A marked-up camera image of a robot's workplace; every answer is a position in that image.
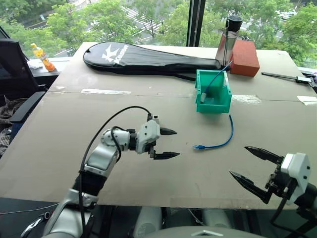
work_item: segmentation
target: orange brick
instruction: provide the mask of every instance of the orange brick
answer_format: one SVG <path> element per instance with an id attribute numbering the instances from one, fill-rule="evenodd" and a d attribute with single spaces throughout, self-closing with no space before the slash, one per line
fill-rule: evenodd
<path id="1" fill-rule="evenodd" d="M 256 47 L 253 41 L 236 40 L 230 60 L 230 73 L 255 76 L 260 69 Z"/>

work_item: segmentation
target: black chair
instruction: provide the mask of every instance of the black chair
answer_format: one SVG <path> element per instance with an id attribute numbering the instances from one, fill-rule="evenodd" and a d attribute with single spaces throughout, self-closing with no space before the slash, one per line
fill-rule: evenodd
<path id="1" fill-rule="evenodd" d="M 28 98 L 14 113 L 10 141 L 18 133 L 28 115 L 46 92 L 45 85 L 38 85 L 26 62 L 18 40 L 0 39 L 0 106 L 4 96 L 9 100 Z"/>

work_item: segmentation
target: green box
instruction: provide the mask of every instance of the green box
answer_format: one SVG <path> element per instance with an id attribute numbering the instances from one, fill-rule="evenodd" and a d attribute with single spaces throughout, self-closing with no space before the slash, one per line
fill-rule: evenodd
<path id="1" fill-rule="evenodd" d="M 196 111 L 201 113 L 229 112 L 232 95 L 226 71 L 218 75 L 212 82 L 204 102 L 201 102 L 202 93 L 205 93 L 206 88 L 219 72 L 219 70 L 197 70 L 195 83 L 195 88 L 197 88 Z"/>

